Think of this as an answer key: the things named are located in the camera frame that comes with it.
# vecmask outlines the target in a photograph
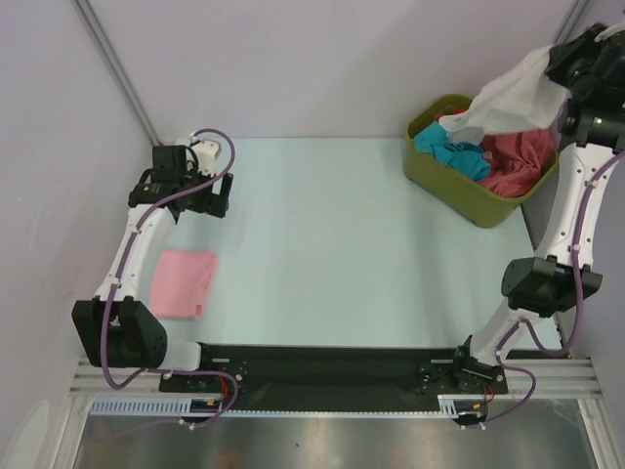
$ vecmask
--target laundry basket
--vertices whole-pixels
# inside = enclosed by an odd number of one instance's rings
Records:
[[[438,163],[429,153],[417,151],[412,139],[450,108],[466,108],[471,99],[462,95],[444,95],[421,112],[406,128],[406,155],[403,171],[406,177],[432,193],[450,207],[467,217],[478,227],[492,228],[503,222],[519,205],[528,200],[558,167],[558,154],[543,169],[536,185],[521,197],[497,195],[465,177],[455,169]]]

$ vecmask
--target table surface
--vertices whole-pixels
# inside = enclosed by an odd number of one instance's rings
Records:
[[[238,139],[225,219],[185,212],[169,248],[219,257],[204,315],[168,332],[215,344],[455,347],[532,255],[521,211],[473,225],[408,181],[401,139]],[[225,164],[224,148],[219,162]],[[552,320],[538,326],[558,347]],[[518,348],[533,349],[529,337]]]

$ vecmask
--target folded pink cloth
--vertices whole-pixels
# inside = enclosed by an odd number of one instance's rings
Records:
[[[197,320],[202,316],[217,256],[209,250],[164,249],[149,293],[149,310],[163,320]]]
[[[504,197],[525,195],[540,180],[543,167],[554,154],[554,142],[547,130],[486,136],[479,144],[492,159],[488,175],[479,183]]]

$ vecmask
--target blue cloth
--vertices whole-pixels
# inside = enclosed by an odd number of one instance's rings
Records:
[[[490,164],[484,161],[480,147],[468,143],[450,144],[447,132],[438,122],[433,122],[414,137],[414,148],[433,155],[439,163],[476,182],[484,179],[490,171]]]

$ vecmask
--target wall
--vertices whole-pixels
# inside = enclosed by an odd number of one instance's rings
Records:
[[[394,137],[549,44],[571,0],[94,0],[161,139]]]
[[[58,434],[80,354],[69,314],[104,277],[149,146],[70,2],[3,2],[0,39],[2,460],[41,400],[43,453]]]
[[[624,6],[622,1],[596,0],[573,31],[572,37],[596,21],[614,23],[614,19],[622,17]],[[524,207],[537,241],[540,241],[549,221],[557,187],[558,178],[552,178]],[[625,374],[622,372],[621,359],[625,356],[622,336],[625,330],[625,289],[622,285],[625,251],[621,245],[625,232],[624,199],[625,164],[621,163],[609,181],[595,233],[593,270],[604,275],[604,283],[599,293],[584,303],[582,333],[574,349],[577,357],[591,357],[623,447],[625,405],[621,395],[625,387]],[[562,315],[565,329],[570,329],[571,317],[572,314]]]

